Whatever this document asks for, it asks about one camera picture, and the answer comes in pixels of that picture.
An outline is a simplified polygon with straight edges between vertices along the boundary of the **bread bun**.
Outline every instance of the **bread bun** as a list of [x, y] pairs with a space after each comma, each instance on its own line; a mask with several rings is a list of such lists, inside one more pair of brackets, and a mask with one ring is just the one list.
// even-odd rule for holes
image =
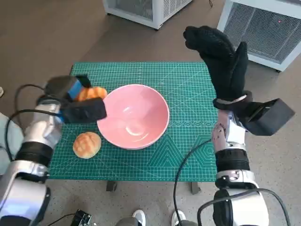
[[78, 101], [89, 100], [97, 97], [104, 99], [107, 95], [108, 92], [105, 88], [97, 86], [97, 87], [83, 88], [80, 91], [77, 99]]
[[93, 132], [81, 133], [73, 143], [74, 153], [82, 159], [89, 159], [96, 155], [102, 146], [100, 136]]

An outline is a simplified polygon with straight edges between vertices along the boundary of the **green cutting mat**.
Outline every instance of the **green cutting mat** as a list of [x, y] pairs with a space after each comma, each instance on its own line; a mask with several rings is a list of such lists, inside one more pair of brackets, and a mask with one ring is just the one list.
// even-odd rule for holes
[[[123, 150], [102, 138], [100, 152], [88, 160], [78, 158], [72, 144], [80, 133], [100, 134], [96, 123], [64, 125], [50, 165], [51, 178], [174, 181], [191, 147], [210, 138], [217, 111], [204, 63], [76, 63], [71, 74], [88, 74], [93, 86], [105, 87], [108, 92], [133, 83], [150, 86], [167, 101], [170, 122], [161, 139], [148, 148]], [[214, 181], [215, 174], [213, 146], [209, 143], [188, 159], [180, 181]]]

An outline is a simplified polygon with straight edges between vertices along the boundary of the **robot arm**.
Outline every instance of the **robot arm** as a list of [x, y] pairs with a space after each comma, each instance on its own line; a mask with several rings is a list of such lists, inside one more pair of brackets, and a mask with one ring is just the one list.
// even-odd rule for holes
[[186, 47], [196, 50], [206, 63], [216, 92], [214, 106], [219, 109], [218, 122], [212, 132], [216, 158], [216, 181], [213, 218], [217, 226], [267, 226], [267, 206], [260, 192], [226, 199], [258, 188], [250, 171], [245, 145], [246, 131], [256, 136], [275, 134], [293, 115], [281, 99], [266, 103], [253, 102], [252, 93], [244, 91], [248, 65], [247, 44], [235, 49], [221, 31], [202, 27], [187, 27]]
[[[223, 102], [223, 109], [235, 110], [231, 105], [238, 101], [228, 105]], [[256, 103], [257, 108], [252, 108], [253, 112], [244, 111], [238, 114], [234, 111], [219, 110], [218, 121], [212, 132], [217, 168], [215, 185], [219, 188], [214, 195], [215, 200], [259, 188], [249, 166], [245, 127], [251, 128], [250, 132], [255, 135], [270, 136], [294, 115], [294, 112], [281, 100], [272, 103], [274, 104], [269, 105], [265, 110], [263, 109], [266, 103]], [[254, 105], [254, 102], [246, 104], [246, 106], [250, 105]], [[272, 125], [269, 123], [270, 115], [274, 116]], [[269, 225], [268, 209], [260, 192], [215, 203], [213, 219], [217, 226]]]
[[101, 98], [73, 101], [84, 86], [89, 86], [85, 76], [61, 76], [47, 83], [35, 110], [59, 116], [34, 113], [16, 159], [1, 178], [0, 226], [34, 226], [43, 219], [51, 195], [45, 181], [62, 124], [95, 122], [106, 117]]

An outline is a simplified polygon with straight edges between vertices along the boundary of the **shoe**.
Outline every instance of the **shoe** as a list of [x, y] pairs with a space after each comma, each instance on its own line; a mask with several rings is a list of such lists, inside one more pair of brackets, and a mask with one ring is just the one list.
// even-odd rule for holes
[[[186, 220], [185, 214], [180, 210], [178, 210], [178, 212], [179, 212], [181, 221]], [[174, 212], [173, 216], [171, 217], [171, 226], [177, 226], [178, 223], [179, 223], [179, 220], [178, 220], [177, 214], [176, 214], [176, 212]]]
[[136, 218], [142, 226], [146, 225], [146, 218], [145, 218], [145, 213], [143, 212], [143, 210], [136, 210], [133, 213], [133, 217]]
[[4, 94], [4, 90], [3, 90], [3, 88], [0, 86], [0, 97], [3, 96], [3, 94]]

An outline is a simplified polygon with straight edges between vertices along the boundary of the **black glove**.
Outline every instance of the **black glove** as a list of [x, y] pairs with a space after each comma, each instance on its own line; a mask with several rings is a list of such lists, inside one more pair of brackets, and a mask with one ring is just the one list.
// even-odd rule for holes
[[216, 98], [233, 101], [244, 95], [248, 64], [247, 44], [240, 43], [235, 51], [228, 37], [208, 26], [185, 29], [186, 47], [199, 52], [206, 63]]

